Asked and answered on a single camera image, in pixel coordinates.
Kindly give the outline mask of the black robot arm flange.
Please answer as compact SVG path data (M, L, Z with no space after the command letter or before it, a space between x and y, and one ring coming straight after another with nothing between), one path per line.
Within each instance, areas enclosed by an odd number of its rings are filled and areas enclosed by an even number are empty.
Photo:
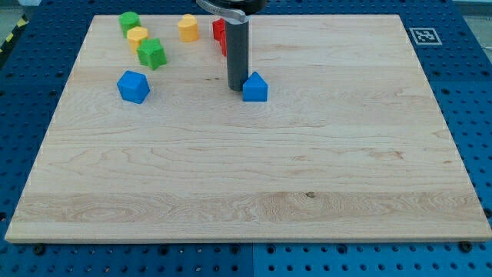
M246 15L260 12L267 5L267 0L215 0L222 8L233 8L243 11Z

